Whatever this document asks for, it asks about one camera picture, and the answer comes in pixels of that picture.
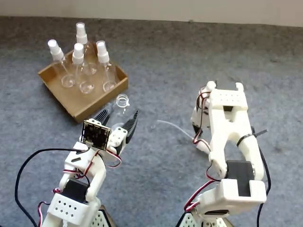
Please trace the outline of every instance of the circuit board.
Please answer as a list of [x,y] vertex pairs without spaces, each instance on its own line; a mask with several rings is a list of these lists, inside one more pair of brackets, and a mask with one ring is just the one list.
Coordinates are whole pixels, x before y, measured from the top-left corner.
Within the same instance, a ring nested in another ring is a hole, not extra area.
[[81,143],[91,147],[106,150],[110,128],[95,120],[85,120],[83,123]]

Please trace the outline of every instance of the clear spray bottle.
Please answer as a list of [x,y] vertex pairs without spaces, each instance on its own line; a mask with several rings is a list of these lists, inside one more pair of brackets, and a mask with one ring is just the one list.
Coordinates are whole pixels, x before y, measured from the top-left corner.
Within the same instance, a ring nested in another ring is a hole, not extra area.
[[95,74],[97,72],[97,57],[94,46],[87,39],[87,34],[85,31],[84,23],[77,23],[77,43],[80,43],[84,47],[84,65],[85,70],[89,70],[91,74]]
[[109,55],[104,41],[97,42],[97,50],[99,61],[98,70],[101,74],[103,90],[107,92],[116,85],[116,66],[109,62]]
[[65,58],[61,48],[59,47],[56,40],[51,39],[48,41],[48,47],[51,51],[54,61],[54,69],[56,75],[61,77],[61,84],[63,87],[72,87],[75,84],[75,78],[70,73],[71,63]]
[[88,94],[94,89],[92,74],[85,70],[87,65],[84,64],[83,45],[75,44],[72,53],[72,68],[76,78],[77,85],[82,93]]

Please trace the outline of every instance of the clear plastic tube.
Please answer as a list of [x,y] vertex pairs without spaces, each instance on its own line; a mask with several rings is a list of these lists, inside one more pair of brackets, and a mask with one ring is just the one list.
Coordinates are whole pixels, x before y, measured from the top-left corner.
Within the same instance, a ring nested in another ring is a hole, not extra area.
[[192,137],[191,135],[189,135],[186,131],[184,131],[183,129],[181,129],[179,126],[171,123],[171,122],[167,122],[167,121],[163,121],[163,120],[157,120],[157,122],[160,122],[160,123],[165,123],[165,124],[169,124],[177,129],[179,129],[181,132],[183,132],[185,135],[187,135],[188,137],[190,137],[191,140],[194,139],[194,137]]

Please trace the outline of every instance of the red wire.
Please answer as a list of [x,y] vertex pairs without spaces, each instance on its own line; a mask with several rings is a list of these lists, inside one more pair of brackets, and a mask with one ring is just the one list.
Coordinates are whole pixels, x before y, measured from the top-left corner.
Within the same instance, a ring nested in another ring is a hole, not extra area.
[[210,167],[211,167],[212,165],[213,165],[213,162],[211,162],[211,164],[209,165],[209,167],[206,169],[206,171],[205,171],[206,177],[207,177],[208,179],[210,179],[210,180],[213,180],[213,181],[221,181],[221,180],[218,180],[218,179],[215,179],[215,178],[211,177],[211,176],[208,174],[208,170],[210,169]]
[[192,203],[189,207],[187,207],[186,209],[185,209],[185,212],[190,212],[193,208],[195,208],[197,205],[199,205],[200,204],[200,202],[198,201],[198,202],[194,202],[194,203]]
[[196,140],[197,137],[200,135],[200,132],[201,132],[201,129],[202,129],[202,119],[203,119],[204,101],[209,97],[209,96],[203,97],[203,94],[210,94],[210,92],[203,92],[203,93],[201,93],[201,94],[198,96],[197,101],[196,101],[196,102],[198,102],[198,99],[199,99],[199,98],[202,98],[202,102],[201,102],[202,106],[201,106],[201,107],[198,106],[198,108],[201,109],[200,128],[199,128],[198,133],[195,135],[195,137],[194,137],[194,139],[193,139],[193,144],[196,145],[196,144],[198,144],[199,142],[202,142],[202,143],[204,143],[204,144],[207,146],[207,148],[208,148],[209,151],[210,151],[209,145],[208,145],[204,140]]
[[115,166],[108,166],[107,165],[107,167],[114,169],[114,168],[118,167],[119,165],[121,165],[122,159],[120,158],[119,155],[116,155],[115,153],[111,152],[110,150],[106,150],[106,151],[107,151],[108,154],[114,156],[119,161],[119,163],[117,165],[115,165]]
[[42,202],[39,202],[38,204],[38,215],[39,215],[39,223],[38,223],[38,227],[41,227],[42,226],[42,222],[43,222],[43,215],[42,215],[42,212],[41,212],[41,206],[42,204],[45,204],[45,205],[50,205],[49,203],[45,202],[45,201],[42,201]]
[[211,181],[208,181],[208,182],[206,182],[205,184],[203,184],[190,198],[189,198],[189,200],[185,203],[185,206],[184,206],[184,210],[186,210],[187,209],[187,207],[189,206],[189,205],[193,205],[191,202],[194,200],[194,198],[204,189],[204,188],[206,188],[208,185],[210,185],[211,183],[213,183],[213,182],[215,182],[215,181],[213,181],[213,180],[211,180]]
[[[96,151],[94,157],[97,156],[97,154],[98,154],[99,151],[100,151],[100,150]],[[88,173],[90,167],[92,166],[94,157],[91,159],[89,165],[87,166],[87,168],[85,169],[85,171],[84,171],[83,174],[82,174],[81,172],[79,172],[79,171],[76,171],[76,170],[69,170],[69,169],[64,169],[63,172],[64,172],[64,173],[74,173],[74,174],[76,174],[76,176],[78,177],[78,179],[79,179],[79,178],[83,178],[83,177],[86,176],[86,174]]]

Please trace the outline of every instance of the white wall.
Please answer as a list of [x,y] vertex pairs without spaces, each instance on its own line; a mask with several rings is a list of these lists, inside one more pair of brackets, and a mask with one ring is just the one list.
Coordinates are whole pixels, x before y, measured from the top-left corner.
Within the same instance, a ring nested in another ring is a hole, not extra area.
[[303,26],[303,0],[0,0],[0,15]]

